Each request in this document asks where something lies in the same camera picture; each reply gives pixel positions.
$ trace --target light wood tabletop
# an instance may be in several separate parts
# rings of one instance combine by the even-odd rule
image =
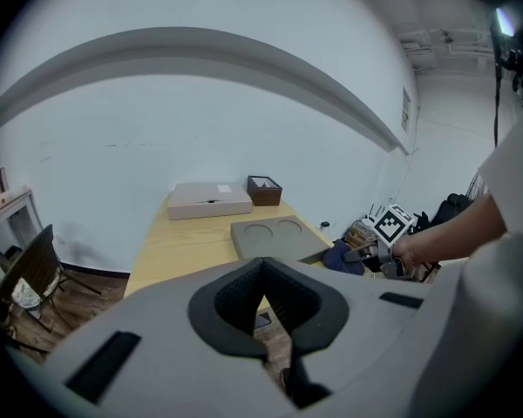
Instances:
[[[166,197],[163,201],[139,250],[125,297],[153,283],[238,260],[230,237],[230,225],[237,221],[295,215],[320,239],[333,246],[328,237],[300,217],[283,200],[279,206],[253,206],[251,213],[205,219],[169,220],[166,209],[168,199],[169,197]],[[314,265],[325,268],[321,262]],[[260,309],[264,307],[268,307],[265,298],[260,304]]]

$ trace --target dark brown box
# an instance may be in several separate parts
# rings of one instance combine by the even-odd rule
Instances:
[[[265,179],[265,185],[261,185],[261,179]],[[281,203],[282,187],[270,177],[250,175],[246,192],[252,199],[254,206],[278,206]]]

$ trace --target black bag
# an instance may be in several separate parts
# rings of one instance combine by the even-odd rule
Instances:
[[[471,199],[468,199],[465,195],[457,195],[452,193],[447,199],[442,201],[439,205],[438,212],[432,219],[428,220],[428,215],[425,212],[422,212],[422,215],[417,215],[417,224],[411,229],[410,233],[419,233],[428,229],[429,227],[441,225],[450,219],[457,217],[462,213],[467,207],[472,203]]]

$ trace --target tissue box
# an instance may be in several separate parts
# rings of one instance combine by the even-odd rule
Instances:
[[[282,187],[270,177],[248,177],[247,190],[254,206],[278,206],[281,203]]]
[[[219,217],[252,211],[252,200],[237,183],[185,183],[168,200],[169,219]]]

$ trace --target dark wooden chair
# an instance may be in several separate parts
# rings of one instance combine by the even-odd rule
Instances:
[[[11,269],[4,275],[0,285],[0,297],[11,300],[21,307],[32,320],[48,333],[51,332],[41,320],[31,312],[39,312],[44,304],[51,305],[52,311],[64,324],[73,329],[73,325],[58,311],[52,299],[57,288],[63,291],[62,284],[67,280],[101,295],[101,292],[85,283],[74,279],[65,272],[52,245],[52,225],[48,225],[27,246],[17,258]]]

